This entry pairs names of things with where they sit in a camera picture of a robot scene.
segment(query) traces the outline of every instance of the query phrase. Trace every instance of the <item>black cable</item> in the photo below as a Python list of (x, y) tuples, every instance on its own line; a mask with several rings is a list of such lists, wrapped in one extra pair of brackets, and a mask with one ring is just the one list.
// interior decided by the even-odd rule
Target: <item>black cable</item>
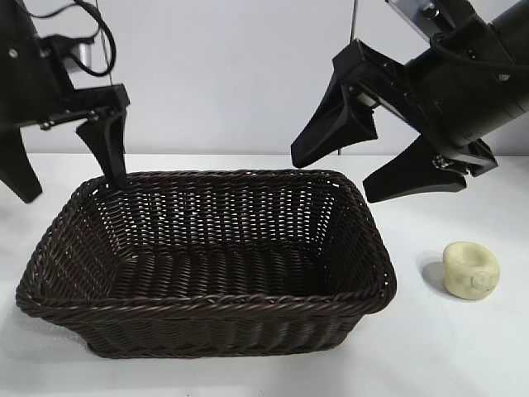
[(53, 12), (50, 12), (49, 14), (44, 14), (44, 15), (36, 15), (36, 14), (33, 14), (29, 11), (27, 11), (27, 9), (22, 6), (20, 4), (20, 0), (15, 0), (15, 3), (17, 4), (17, 6), (26, 14), (28, 15), (29, 17), (32, 17), (32, 18), (35, 18), (35, 19), (50, 19), (50, 18), (53, 18), (53, 17), (57, 17), (60, 13), (68, 10), (69, 8), (72, 8), (72, 7), (77, 7), (78, 5), (75, 4), (74, 2), (70, 3), (70, 4), (66, 4), (65, 6), (53, 11)]
[(509, 65), (499, 64), (493, 62), (485, 62), (481, 60), (471, 60), (465, 58), (454, 51), (448, 50), (442, 45), (442, 40), (446, 38), (444, 33), (437, 33), (430, 39), (431, 48), (440, 56), (455, 64), (465, 66), (472, 69), (482, 70), (484, 72), (491, 72), (495, 74), (524, 74), (529, 75), (529, 65)]
[(98, 23), (102, 32), (108, 38), (108, 44), (110, 45), (110, 60), (108, 62), (107, 68), (103, 72), (96, 72), (87, 67), (85, 64), (83, 64), (83, 62), (81, 62), (81, 60), (74, 54), (69, 54), (69, 57), (85, 73), (95, 77), (107, 76), (114, 70), (114, 67), (116, 66), (117, 46), (116, 41), (114, 40), (114, 35), (112, 34), (112, 31), (108, 27), (107, 23), (102, 19), (101, 14), (97, 10), (97, 8), (94, 7), (94, 5), (88, 4), (84, 0), (74, 0), (74, 2), (84, 11), (86, 11)]
[[(75, 2), (72, 2), (48, 14), (36, 15), (32, 12), (27, 11), (27, 9), (24, 6), (22, 6), (22, 4), (20, 3), (20, 0), (15, 0), (15, 3), (20, 8), (20, 10), (24, 12), (27, 16), (35, 18), (35, 19), (51, 19), (53, 17), (57, 17), (59, 14), (63, 13), (64, 11), (70, 8), (79, 7), (78, 4), (76, 4)], [(85, 42), (85, 41), (90, 42), (91, 40), (95, 39), (100, 32), (101, 32), (101, 27), (98, 25), (98, 29), (92, 35), (80, 38), (79, 42)]]

